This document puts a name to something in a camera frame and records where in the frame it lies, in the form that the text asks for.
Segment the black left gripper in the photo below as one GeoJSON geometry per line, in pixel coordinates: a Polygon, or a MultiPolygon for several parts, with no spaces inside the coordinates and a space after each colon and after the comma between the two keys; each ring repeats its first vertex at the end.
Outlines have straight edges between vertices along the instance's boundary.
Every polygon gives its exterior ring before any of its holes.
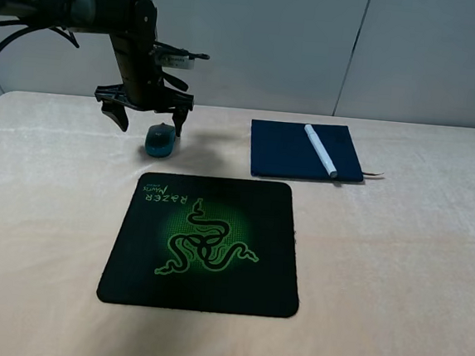
{"type": "Polygon", "coordinates": [[[101,112],[123,132],[127,132],[129,126],[125,107],[164,114],[173,112],[175,135],[180,137],[187,111],[194,108],[194,97],[187,94],[184,82],[163,73],[162,61],[169,57],[194,60],[199,56],[130,32],[113,31],[109,38],[122,83],[95,89],[95,98],[102,102],[101,112]]]}

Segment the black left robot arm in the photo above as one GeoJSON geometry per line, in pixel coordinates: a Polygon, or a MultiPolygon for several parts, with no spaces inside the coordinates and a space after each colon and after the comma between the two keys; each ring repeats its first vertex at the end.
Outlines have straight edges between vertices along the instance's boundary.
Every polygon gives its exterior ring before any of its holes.
{"type": "Polygon", "coordinates": [[[77,32],[107,34],[122,82],[95,89],[102,113],[125,131],[128,109],[170,114],[179,136],[194,98],[183,80],[164,71],[167,60],[209,57],[158,41],[157,12],[152,0],[0,0],[0,27],[19,28],[0,42],[0,53],[19,37],[40,30],[58,33],[72,44],[77,32]]]}

